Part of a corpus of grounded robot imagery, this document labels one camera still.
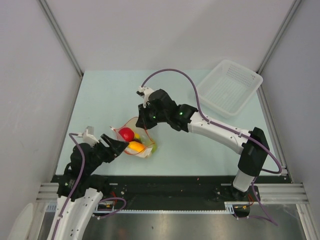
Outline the red fake apple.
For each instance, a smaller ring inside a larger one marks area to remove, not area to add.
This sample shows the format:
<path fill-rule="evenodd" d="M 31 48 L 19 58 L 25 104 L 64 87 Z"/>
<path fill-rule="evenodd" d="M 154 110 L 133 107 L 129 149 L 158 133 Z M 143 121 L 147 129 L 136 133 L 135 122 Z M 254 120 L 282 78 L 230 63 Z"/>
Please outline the red fake apple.
<path fill-rule="evenodd" d="M 118 134 L 126 141 L 131 142 L 135 138 L 134 131 L 129 127 L 123 127 L 118 131 Z"/>

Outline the orange fake mango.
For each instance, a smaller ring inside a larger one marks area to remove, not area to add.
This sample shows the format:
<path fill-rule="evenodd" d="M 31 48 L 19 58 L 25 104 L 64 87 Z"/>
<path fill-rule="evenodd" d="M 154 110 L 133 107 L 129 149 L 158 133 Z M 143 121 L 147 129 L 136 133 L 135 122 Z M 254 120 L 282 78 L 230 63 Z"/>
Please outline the orange fake mango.
<path fill-rule="evenodd" d="M 128 144 L 128 149 L 137 153 L 143 152 L 145 150 L 145 146 L 138 141 L 130 141 Z"/>

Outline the clear zip top bag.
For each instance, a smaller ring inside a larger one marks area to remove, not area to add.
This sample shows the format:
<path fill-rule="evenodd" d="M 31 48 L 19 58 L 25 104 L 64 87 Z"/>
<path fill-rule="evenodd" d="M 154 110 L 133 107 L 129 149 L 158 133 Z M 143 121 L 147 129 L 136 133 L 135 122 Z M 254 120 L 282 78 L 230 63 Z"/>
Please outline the clear zip top bag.
<path fill-rule="evenodd" d="M 129 148 L 127 147 L 124 152 L 129 155 L 129 156 L 136 156 L 139 158 L 149 158 L 152 156 L 153 153 L 151 153 L 152 151 L 152 145 L 154 143 L 156 143 L 156 141 L 151 137 L 151 135 L 149 134 L 149 132 L 146 129 L 143 128 L 139 128 L 136 127 L 136 122 L 138 120 L 138 117 L 132 117 L 130 120 L 128 120 L 124 125 L 122 125 L 121 127 L 110 127 L 110 129 L 114 132 L 117 140 L 119 141 L 124 141 L 125 140 L 119 135 L 118 131 L 121 128 L 124 127 L 128 127 L 130 129 L 132 129 L 134 131 L 134 133 L 138 133 L 140 135 L 140 140 L 133 140 L 139 143 L 142 143 L 145 146 L 144 151 L 142 152 L 134 152 L 132 150 L 129 150 Z"/>

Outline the green fake pear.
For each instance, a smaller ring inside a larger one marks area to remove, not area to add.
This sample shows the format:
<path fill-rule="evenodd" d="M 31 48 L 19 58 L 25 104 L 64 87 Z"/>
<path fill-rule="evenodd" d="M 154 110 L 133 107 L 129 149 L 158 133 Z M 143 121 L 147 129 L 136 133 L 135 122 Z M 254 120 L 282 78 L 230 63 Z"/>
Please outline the green fake pear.
<path fill-rule="evenodd" d="M 152 145 L 151 153 L 153 154 L 157 149 L 158 149 L 158 145 L 157 145 L 156 143 L 154 143 L 154 144 Z"/>

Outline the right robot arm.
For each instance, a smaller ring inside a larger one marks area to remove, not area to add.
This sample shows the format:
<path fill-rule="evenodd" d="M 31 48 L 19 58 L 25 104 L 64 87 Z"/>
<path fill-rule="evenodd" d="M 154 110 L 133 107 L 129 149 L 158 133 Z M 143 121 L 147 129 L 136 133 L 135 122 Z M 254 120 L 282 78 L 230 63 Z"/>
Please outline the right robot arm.
<path fill-rule="evenodd" d="M 159 123 L 172 129 L 207 137 L 239 154 L 238 171 L 231 184 L 232 199 L 242 201 L 263 168 L 269 151 L 266 136 L 260 128 L 240 131 L 230 125 L 214 122 L 188 104 L 176 104 L 163 89 L 140 87 L 136 92 L 143 102 L 138 105 L 136 127 L 149 130 Z"/>

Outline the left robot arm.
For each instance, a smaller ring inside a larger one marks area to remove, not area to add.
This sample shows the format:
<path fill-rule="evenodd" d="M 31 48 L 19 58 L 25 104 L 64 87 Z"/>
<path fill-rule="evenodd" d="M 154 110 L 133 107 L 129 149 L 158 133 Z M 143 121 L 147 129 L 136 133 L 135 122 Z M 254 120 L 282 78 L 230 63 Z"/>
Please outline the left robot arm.
<path fill-rule="evenodd" d="M 94 174 L 103 163 L 111 163 L 128 147 L 128 142 L 103 134 L 70 133 L 75 142 L 63 175 L 58 179 L 57 205 L 48 234 L 49 240 L 81 240 L 94 210 L 101 200 L 110 196 L 106 177 Z"/>

